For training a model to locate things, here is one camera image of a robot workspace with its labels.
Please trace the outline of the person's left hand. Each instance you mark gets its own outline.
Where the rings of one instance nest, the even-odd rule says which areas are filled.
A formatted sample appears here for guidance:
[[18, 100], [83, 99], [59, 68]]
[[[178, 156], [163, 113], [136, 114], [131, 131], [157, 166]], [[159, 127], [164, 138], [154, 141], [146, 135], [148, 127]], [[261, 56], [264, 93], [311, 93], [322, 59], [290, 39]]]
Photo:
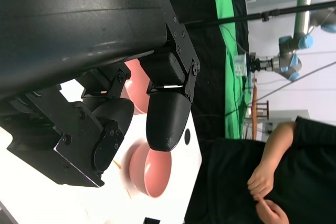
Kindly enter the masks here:
[[289, 224], [286, 213], [271, 200], [259, 199], [256, 211], [259, 219], [264, 224]]

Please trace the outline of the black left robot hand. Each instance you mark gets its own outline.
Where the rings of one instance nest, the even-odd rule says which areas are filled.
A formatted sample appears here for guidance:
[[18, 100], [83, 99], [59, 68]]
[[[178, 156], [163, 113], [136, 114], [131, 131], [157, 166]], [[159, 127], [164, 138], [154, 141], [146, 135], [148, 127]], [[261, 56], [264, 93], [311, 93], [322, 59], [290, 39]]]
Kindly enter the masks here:
[[121, 98], [148, 75], [146, 137], [180, 141], [200, 63], [170, 0], [1, 0], [1, 127], [8, 150], [57, 184], [101, 187], [128, 131]]

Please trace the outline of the person's right hand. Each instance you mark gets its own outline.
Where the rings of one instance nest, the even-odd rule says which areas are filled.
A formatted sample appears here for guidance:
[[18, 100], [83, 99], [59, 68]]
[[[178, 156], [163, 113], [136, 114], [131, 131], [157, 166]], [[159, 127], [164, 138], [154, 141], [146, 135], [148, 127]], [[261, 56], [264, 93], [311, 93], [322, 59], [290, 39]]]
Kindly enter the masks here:
[[259, 164], [247, 182], [253, 199], [259, 200], [269, 194], [274, 186], [275, 170], [266, 164]]

